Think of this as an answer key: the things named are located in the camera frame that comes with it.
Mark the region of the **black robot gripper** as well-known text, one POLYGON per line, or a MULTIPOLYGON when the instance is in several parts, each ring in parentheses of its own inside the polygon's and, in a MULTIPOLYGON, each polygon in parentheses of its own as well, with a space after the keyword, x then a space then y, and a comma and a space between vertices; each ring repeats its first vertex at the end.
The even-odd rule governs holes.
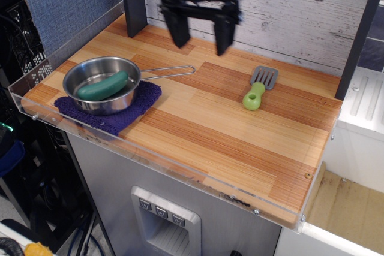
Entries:
POLYGON ((241 21, 239 0, 161 0, 160 8, 179 48, 190 39, 189 17, 213 21, 218 56, 232 45, 236 25, 241 21))

